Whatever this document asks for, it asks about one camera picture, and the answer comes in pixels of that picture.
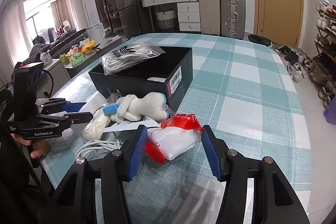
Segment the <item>cardboard box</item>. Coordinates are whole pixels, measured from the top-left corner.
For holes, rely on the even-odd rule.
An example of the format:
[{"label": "cardboard box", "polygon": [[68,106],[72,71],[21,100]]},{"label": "cardboard box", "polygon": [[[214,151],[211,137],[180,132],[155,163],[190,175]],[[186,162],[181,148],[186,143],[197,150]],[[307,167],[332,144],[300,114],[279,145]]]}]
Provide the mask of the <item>cardboard box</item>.
[{"label": "cardboard box", "polygon": [[[193,56],[189,47],[161,47],[166,53],[143,61],[114,75],[104,75],[101,64],[89,71],[97,90],[107,98],[113,92],[143,98],[149,92],[161,92],[167,105],[177,111],[193,80]],[[165,78],[164,82],[147,80]]]}]

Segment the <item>plaid tablecloth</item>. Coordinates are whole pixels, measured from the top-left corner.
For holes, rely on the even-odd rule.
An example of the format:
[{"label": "plaid tablecloth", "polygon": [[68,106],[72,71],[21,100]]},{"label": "plaid tablecloth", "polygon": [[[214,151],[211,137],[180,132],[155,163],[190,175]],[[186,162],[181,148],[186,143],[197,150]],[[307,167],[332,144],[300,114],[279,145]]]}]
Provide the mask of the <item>plaid tablecloth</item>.
[{"label": "plaid tablecloth", "polygon": [[[217,138],[245,157],[274,158],[307,210],[310,140],[298,95],[279,56],[265,46],[210,35],[153,33],[127,43],[142,41],[192,47],[194,79],[177,112],[194,113],[202,126],[209,124]],[[98,62],[54,97],[87,100],[96,91],[87,72]],[[83,144],[78,136],[51,140],[43,166],[54,187]],[[103,223],[99,181],[96,188],[97,218]],[[146,155],[137,176],[124,188],[133,223],[215,223],[225,183],[212,176],[200,144],[166,165]],[[253,180],[249,179],[246,222],[252,205]]]}]

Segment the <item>barcode label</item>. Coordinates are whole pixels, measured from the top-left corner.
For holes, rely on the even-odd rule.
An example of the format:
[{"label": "barcode label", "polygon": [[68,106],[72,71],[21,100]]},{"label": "barcode label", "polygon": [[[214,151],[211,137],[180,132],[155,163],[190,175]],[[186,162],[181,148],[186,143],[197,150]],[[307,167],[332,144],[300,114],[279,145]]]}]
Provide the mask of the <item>barcode label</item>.
[{"label": "barcode label", "polygon": [[173,75],[173,77],[171,78],[171,80],[169,81],[171,94],[175,92],[181,80],[182,80],[182,72],[181,67],[179,67],[178,70]]}]

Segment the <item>window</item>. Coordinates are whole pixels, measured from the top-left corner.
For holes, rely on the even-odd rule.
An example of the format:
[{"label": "window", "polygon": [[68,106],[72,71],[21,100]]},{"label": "window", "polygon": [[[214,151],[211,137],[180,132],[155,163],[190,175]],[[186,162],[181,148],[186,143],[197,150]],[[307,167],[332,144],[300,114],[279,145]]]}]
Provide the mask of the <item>window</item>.
[{"label": "window", "polygon": [[33,40],[37,33],[42,29],[55,28],[53,13],[50,6],[36,13],[26,20],[27,28],[31,39]]}]

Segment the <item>white plush toy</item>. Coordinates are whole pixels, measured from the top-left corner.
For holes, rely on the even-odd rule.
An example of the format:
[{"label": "white plush toy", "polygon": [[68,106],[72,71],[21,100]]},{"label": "white plush toy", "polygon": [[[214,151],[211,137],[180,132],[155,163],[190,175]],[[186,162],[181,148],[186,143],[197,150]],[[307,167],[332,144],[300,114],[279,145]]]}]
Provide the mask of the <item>white plush toy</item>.
[{"label": "white plush toy", "polygon": [[166,102],[166,96],[159,92],[150,92],[142,99],[130,94],[119,98],[116,103],[105,106],[103,112],[111,114],[111,120],[117,123],[124,119],[139,121],[142,115],[159,122],[169,117]]}]

